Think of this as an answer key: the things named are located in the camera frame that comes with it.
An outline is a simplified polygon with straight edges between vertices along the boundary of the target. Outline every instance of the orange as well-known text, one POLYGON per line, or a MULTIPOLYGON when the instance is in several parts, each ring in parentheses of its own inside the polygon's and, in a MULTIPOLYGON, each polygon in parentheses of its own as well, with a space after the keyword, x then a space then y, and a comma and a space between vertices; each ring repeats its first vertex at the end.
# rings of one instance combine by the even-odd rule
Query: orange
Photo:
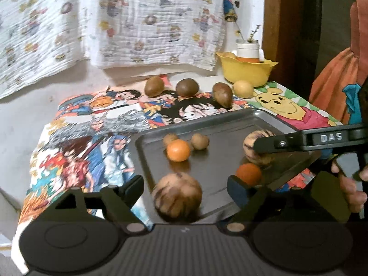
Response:
POLYGON ((250 187, 258 185, 262 180, 261 169, 253 163, 240 165, 235 175, 250 187))
POLYGON ((190 156, 190 146, 188 142, 177 139, 172 141, 166 148, 167 157, 173 162, 182 162, 190 156))

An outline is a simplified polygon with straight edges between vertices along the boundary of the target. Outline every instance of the anime tablecloth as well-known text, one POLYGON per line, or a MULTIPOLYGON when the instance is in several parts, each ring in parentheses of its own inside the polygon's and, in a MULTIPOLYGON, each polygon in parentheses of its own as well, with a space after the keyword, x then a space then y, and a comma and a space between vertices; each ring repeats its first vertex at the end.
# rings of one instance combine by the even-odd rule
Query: anime tablecloth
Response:
MULTIPOLYGON (((132 133, 227 112, 211 92, 181 98, 167 77, 161 78, 165 91, 157 98, 144 95, 146 81, 142 81, 71 97, 60 104, 31 157, 31 186, 13 242, 13 259, 19 253, 17 240, 23 229, 68 188, 78 186, 85 192, 96 192, 108 184, 121 186, 134 175, 129 156, 132 133)), ((253 95, 248 100, 234 96, 230 111, 265 109, 300 130, 341 124, 276 82, 255 89, 253 95)), ((305 187, 313 177, 306 169, 280 190, 305 187)), ((141 199, 132 212, 149 228, 152 226, 141 199)), ((91 214, 101 216, 95 210, 91 214)))

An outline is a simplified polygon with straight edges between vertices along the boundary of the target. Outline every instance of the human hand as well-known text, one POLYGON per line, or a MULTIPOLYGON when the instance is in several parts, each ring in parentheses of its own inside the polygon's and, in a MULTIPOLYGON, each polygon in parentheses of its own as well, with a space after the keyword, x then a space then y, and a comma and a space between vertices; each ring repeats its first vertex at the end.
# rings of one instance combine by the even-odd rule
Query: human hand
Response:
MULTIPOLYGON (((364 204, 367 202, 367 194, 357 191, 357 185, 355 181, 346 177, 335 162, 332 163, 331 171, 332 173, 339 174, 340 188, 345 194, 350 211, 352 213, 359 213, 364 207, 364 204)), ((368 181, 368 166, 360 171, 359 176, 363 181, 368 181)))

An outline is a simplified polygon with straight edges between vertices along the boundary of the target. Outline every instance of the kiwi fruit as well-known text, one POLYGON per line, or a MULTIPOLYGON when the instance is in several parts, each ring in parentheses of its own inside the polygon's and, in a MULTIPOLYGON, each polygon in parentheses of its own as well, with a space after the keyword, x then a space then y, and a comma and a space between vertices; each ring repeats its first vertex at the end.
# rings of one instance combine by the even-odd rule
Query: kiwi fruit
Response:
POLYGON ((165 89, 165 84, 159 76, 151 77, 147 80, 146 86, 144 87, 144 93, 149 98, 160 95, 165 89))
POLYGON ((184 98, 191 98, 199 91, 198 83, 193 79, 183 79, 176 84, 176 93, 184 98))
POLYGON ((177 136, 177 134, 167 134, 164 138, 163 138, 163 144, 165 146, 165 148, 167 148, 167 146, 173 142, 174 140, 179 139, 179 137, 177 136))
POLYGON ((229 109, 233 106, 233 91, 230 86, 218 82, 212 87, 213 98, 225 109, 229 109))
POLYGON ((207 136, 196 133, 192 136, 190 143, 192 144, 194 149, 203 150, 209 146, 209 139, 207 136))

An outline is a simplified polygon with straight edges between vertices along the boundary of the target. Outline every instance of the orange fabric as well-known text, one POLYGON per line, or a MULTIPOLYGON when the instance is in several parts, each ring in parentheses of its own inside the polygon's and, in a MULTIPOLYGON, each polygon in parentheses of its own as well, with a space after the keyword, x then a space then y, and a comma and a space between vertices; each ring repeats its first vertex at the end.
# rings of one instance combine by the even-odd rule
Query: orange fabric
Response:
POLYGON ((314 80, 309 101, 347 124, 349 84, 362 85, 368 75, 368 0, 356 0, 350 9, 351 46, 339 53, 314 80))
POLYGON ((349 121, 346 95, 342 90, 355 84, 359 59, 350 48, 345 49, 323 69, 312 85, 309 101, 344 124, 349 121))

